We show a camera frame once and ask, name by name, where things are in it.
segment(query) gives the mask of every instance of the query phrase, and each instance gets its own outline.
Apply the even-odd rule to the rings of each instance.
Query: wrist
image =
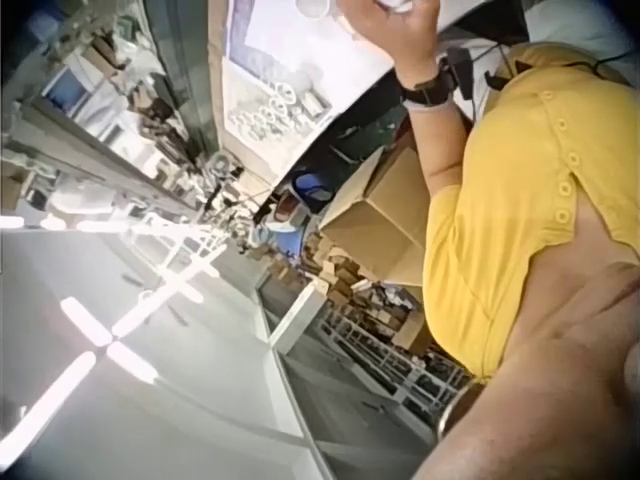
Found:
[[[396,76],[400,85],[405,89],[415,90],[417,85],[426,83],[438,76],[438,62],[433,58],[411,67],[402,67],[396,64]]]

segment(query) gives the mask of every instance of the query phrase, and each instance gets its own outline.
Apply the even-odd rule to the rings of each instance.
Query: watch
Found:
[[[449,101],[458,85],[450,72],[446,57],[440,60],[438,67],[438,75],[435,78],[416,85],[412,90],[400,86],[405,106],[437,107]]]

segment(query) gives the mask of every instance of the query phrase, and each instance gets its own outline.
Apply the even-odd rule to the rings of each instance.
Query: yellow cardigan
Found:
[[[572,240],[578,183],[612,238],[640,252],[636,93],[587,69],[556,66],[580,56],[526,50],[519,58],[536,67],[490,101],[468,139],[462,185],[431,202],[429,327],[478,377],[501,362],[531,257]]]

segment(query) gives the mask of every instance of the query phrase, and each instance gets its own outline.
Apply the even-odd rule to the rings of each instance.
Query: woman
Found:
[[[414,0],[404,15],[374,0],[341,7],[412,91],[438,75],[439,3]],[[584,0],[537,8],[567,3],[576,7],[573,21],[589,10]],[[489,382],[427,462],[429,479],[522,478],[516,472],[545,465],[566,472],[558,478],[579,477],[609,468],[603,458],[620,452],[614,439],[629,432],[623,374],[625,362],[631,372],[637,365],[638,105],[615,64],[584,51],[593,29],[573,31],[587,37],[572,42],[582,49],[529,44],[510,52],[497,72],[508,84],[468,138],[451,101],[406,103],[432,197],[429,327]],[[516,58],[531,68],[517,73]],[[467,462],[451,463],[454,452]]]

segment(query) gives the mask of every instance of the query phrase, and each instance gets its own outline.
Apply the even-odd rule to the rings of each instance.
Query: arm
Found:
[[[547,319],[415,480],[638,478],[623,469],[637,461],[639,284],[638,268],[613,267]]]
[[[406,14],[391,13],[376,0],[342,0],[340,8],[353,28],[391,56],[405,88],[413,89],[438,74],[439,0],[414,0],[413,9]],[[453,101],[409,114],[431,195],[461,184],[467,135]]]

